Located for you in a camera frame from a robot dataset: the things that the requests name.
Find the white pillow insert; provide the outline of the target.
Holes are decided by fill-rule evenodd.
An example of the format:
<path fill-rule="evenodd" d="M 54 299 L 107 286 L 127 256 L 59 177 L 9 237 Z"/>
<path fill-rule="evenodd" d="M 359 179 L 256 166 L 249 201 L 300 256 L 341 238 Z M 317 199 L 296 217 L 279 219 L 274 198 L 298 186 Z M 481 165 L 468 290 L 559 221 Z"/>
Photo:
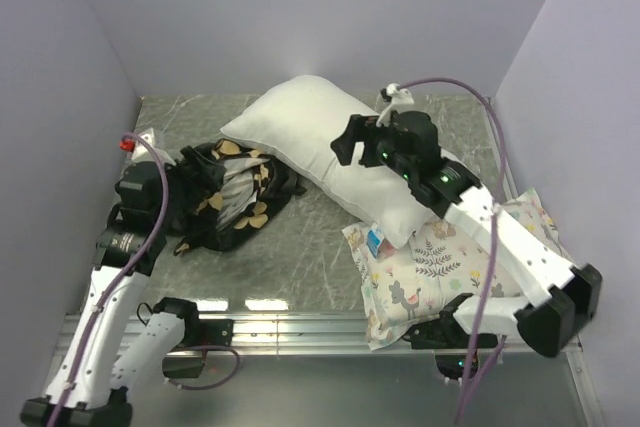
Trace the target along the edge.
<path fill-rule="evenodd" d="M 269 89 L 220 132 L 275 156 L 350 215 L 377 224 L 393 247 L 400 248 L 424 224 L 436 220 L 436 214 L 419 204 L 390 169 L 356 162 L 342 166 L 330 148 L 351 115 L 374 113 L 330 81 L 302 75 Z"/>

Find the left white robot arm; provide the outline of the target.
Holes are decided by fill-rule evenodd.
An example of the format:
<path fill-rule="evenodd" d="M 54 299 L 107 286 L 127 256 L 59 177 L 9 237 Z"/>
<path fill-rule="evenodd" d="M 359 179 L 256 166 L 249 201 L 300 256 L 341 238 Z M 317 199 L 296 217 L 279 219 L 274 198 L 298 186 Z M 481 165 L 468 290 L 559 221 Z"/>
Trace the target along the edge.
<path fill-rule="evenodd" d="M 192 147 L 182 149 L 179 161 L 144 142 L 125 140 L 121 147 L 131 152 L 131 163 L 114 186 L 118 201 L 96 242 L 78 326 L 45 393 L 23 404 L 25 426 L 128 426 L 143 377 L 172 348 L 200 340 L 195 303 L 169 298 L 154 309 L 142 336 L 119 352 L 167 233 L 221 188 L 224 169 Z"/>

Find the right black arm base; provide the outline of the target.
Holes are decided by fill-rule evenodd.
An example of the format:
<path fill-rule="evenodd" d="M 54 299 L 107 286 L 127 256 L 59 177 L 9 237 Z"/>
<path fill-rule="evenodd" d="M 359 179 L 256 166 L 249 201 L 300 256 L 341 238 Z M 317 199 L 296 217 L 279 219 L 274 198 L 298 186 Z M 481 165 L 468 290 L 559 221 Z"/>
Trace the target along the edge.
<path fill-rule="evenodd" d="M 435 355 L 436 368 L 446 384 L 462 384 L 466 352 L 470 336 L 455 322 L 441 319 L 422 322 L 410 327 L 402 336 L 412 350 L 444 351 Z"/>

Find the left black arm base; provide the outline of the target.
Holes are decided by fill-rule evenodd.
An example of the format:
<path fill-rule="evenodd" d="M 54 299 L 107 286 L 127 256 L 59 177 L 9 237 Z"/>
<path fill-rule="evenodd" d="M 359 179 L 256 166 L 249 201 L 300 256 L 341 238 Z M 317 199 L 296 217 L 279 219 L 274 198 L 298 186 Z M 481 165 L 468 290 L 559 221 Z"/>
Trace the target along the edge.
<path fill-rule="evenodd" d="M 175 347 L 162 361 L 162 373 L 169 380 L 197 379 L 205 370 L 206 359 L 213 346 L 231 347 L 234 321 L 229 318 L 200 321 L 198 331 L 185 345 Z"/>

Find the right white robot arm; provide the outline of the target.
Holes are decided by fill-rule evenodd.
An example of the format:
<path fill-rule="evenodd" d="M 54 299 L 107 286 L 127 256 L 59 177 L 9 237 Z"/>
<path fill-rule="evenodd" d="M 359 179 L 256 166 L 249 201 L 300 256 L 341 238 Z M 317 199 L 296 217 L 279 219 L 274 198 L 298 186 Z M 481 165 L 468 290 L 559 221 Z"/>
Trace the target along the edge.
<path fill-rule="evenodd" d="M 421 205 L 486 249 L 490 265 L 504 267 L 522 291 L 516 298 L 458 295 L 437 319 L 419 324 L 413 348 L 474 351 L 514 336 L 553 358 L 593 319 L 601 273 L 553 252 L 506 213 L 477 176 L 444 157 L 428 114 L 393 111 L 388 122 L 379 115 L 354 114 L 330 147 L 348 166 L 358 143 L 364 146 L 360 165 L 386 166 L 402 177 Z"/>

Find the black floral plush pillowcase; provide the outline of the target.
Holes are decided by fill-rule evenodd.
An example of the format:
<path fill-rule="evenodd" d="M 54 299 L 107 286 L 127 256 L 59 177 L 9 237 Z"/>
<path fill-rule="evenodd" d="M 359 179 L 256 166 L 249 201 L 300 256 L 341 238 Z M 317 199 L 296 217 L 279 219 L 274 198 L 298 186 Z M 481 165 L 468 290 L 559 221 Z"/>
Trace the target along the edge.
<path fill-rule="evenodd" d="M 214 145 L 220 161 L 220 190 L 197 207 L 180 207 L 174 231 L 182 238 L 174 256 L 237 249 L 306 192 L 301 176 L 273 155 L 226 138 L 204 144 Z"/>

